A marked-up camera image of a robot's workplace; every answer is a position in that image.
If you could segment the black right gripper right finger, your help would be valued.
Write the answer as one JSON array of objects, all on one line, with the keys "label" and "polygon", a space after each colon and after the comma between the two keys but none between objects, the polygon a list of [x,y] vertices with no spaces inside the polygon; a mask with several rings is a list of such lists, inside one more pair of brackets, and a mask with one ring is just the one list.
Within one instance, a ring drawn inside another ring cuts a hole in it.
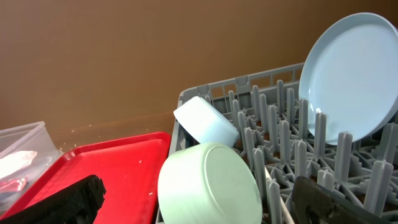
[{"label": "black right gripper right finger", "polygon": [[292,201],[299,224],[389,224],[387,220],[303,176],[295,180]]}]

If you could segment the light blue rice bowl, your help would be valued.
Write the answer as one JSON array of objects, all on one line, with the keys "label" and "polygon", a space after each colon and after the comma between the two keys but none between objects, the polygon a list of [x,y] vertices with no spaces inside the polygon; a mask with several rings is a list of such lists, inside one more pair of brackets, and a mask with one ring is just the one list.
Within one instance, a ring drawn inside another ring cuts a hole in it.
[{"label": "light blue rice bowl", "polygon": [[180,125],[200,144],[218,142],[233,147],[239,137],[236,127],[205,99],[194,96],[174,110]]}]

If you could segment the white plastic spoon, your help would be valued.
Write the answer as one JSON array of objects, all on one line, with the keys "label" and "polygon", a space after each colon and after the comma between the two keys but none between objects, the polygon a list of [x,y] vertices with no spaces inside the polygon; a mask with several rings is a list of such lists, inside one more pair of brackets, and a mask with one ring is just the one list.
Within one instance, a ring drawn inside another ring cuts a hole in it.
[{"label": "white plastic spoon", "polygon": [[267,206],[271,223],[294,224],[295,222],[290,215],[290,212],[287,209],[282,197],[280,196],[279,184],[271,178],[271,175],[266,167],[264,170],[266,174]]}]

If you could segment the red snack wrapper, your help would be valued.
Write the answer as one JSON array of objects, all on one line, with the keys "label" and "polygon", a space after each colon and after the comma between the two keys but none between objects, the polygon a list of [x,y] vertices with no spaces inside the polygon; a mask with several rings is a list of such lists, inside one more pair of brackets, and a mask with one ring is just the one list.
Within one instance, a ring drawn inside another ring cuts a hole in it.
[{"label": "red snack wrapper", "polygon": [[28,183],[27,177],[1,181],[1,193],[20,192]]}]

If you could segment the green bowl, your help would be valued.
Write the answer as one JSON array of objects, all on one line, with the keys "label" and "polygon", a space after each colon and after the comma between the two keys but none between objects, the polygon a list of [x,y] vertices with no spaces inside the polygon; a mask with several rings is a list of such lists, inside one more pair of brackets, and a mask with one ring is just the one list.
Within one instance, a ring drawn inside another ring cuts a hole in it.
[{"label": "green bowl", "polygon": [[230,147],[199,144],[169,156],[157,187],[165,224],[255,224],[262,200],[255,178]]}]

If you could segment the white napkin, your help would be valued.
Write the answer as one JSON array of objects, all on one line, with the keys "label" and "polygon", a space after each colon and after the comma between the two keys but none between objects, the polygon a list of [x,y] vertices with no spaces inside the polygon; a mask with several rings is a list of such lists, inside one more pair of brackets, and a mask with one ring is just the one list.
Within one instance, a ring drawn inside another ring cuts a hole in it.
[{"label": "white napkin", "polygon": [[1,178],[31,165],[36,155],[36,151],[17,151],[3,157],[1,159]]}]

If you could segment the light blue plate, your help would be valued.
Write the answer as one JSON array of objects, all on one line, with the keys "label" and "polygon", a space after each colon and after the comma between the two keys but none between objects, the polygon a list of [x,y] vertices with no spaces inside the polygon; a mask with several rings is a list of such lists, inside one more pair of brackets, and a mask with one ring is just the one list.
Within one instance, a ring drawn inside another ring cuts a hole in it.
[{"label": "light blue plate", "polygon": [[348,132],[357,141],[380,130],[397,112],[397,28],[370,12],[329,27],[303,66],[298,95],[308,101],[308,130],[326,115],[326,143]]}]

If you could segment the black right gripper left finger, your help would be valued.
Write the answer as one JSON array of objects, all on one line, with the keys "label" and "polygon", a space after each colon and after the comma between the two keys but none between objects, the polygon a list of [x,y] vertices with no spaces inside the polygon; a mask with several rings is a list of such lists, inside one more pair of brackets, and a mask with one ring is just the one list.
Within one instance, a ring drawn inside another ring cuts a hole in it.
[{"label": "black right gripper left finger", "polygon": [[1,224],[92,224],[104,203],[102,179],[89,175],[34,205],[1,220]]}]

